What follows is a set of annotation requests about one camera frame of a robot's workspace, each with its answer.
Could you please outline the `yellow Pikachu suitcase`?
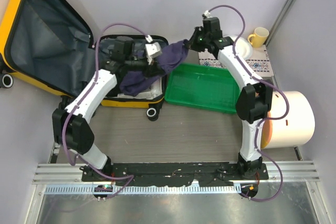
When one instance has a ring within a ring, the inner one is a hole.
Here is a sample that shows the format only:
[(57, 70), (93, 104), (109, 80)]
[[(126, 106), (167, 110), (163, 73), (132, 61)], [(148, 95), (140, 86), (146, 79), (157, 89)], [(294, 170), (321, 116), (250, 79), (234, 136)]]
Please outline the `yellow Pikachu suitcase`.
[[(121, 35), (100, 40), (106, 58)], [(10, 0), (1, 22), (1, 87), (17, 77), (69, 105), (95, 73), (95, 40), (84, 19), (66, 0)]]

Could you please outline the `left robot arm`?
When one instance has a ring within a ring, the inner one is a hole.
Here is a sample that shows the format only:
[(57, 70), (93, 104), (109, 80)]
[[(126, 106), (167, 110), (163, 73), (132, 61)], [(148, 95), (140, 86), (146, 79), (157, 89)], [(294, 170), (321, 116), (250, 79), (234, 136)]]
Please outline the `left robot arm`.
[(90, 120), (107, 94), (118, 85), (128, 71), (140, 71), (152, 77), (161, 74), (155, 58), (162, 53), (161, 46), (149, 35), (145, 37), (144, 56), (134, 53), (133, 38), (119, 36), (106, 58), (95, 52), (96, 70), (83, 91), (64, 109), (52, 115), (55, 141), (61, 144), (69, 164), (81, 159), (98, 180), (105, 182), (112, 174), (111, 159), (94, 143)]

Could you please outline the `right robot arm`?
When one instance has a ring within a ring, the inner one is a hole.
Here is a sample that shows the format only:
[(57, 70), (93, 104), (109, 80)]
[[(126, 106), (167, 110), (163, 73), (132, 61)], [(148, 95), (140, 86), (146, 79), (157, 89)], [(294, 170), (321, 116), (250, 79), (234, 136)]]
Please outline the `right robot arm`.
[(217, 17), (203, 18), (203, 25), (195, 27), (186, 47), (197, 52), (208, 51), (236, 81), (240, 94), (235, 108), (243, 125), (237, 173), (242, 179), (254, 177), (263, 163), (259, 130), (271, 109), (272, 88), (260, 81), (242, 57), (234, 54), (234, 41), (223, 36)]

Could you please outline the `navy purple garment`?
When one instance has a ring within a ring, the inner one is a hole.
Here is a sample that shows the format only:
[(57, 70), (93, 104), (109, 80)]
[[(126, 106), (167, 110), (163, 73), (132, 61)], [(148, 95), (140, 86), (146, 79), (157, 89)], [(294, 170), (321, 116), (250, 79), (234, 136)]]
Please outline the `navy purple garment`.
[(120, 92), (135, 97), (148, 89), (156, 80), (171, 73), (186, 59), (189, 51), (186, 43), (187, 39), (183, 39), (162, 49), (162, 54), (156, 57), (162, 73), (146, 77), (142, 71), (129, 71), (119, 84)]

